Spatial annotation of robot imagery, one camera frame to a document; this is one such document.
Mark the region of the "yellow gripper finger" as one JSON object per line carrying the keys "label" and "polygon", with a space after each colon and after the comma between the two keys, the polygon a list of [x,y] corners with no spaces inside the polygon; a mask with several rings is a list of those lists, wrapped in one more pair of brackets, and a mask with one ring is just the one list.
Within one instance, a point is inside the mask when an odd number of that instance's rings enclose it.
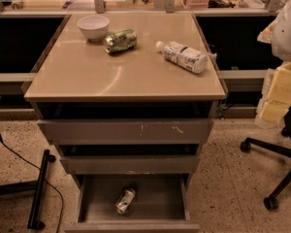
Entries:
{"label": "yellow gripper finger", "polygon": [[291,107],[291,62],[269,69],[263,82],[262,98],[255,123],[261,128],[277,127]]}

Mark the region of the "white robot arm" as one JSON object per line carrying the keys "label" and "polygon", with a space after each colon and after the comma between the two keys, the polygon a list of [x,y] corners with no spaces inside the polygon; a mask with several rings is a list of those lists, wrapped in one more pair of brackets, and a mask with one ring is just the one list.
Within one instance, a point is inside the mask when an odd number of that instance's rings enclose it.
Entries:
{"label": "white robot arm", "polygon": [[259,34],[258,40],[269,43],[272,54],[282,60],[280,66],[267,70],[256,109],[255,123],[262,128],[273,128],[291,107],[291,0]]}

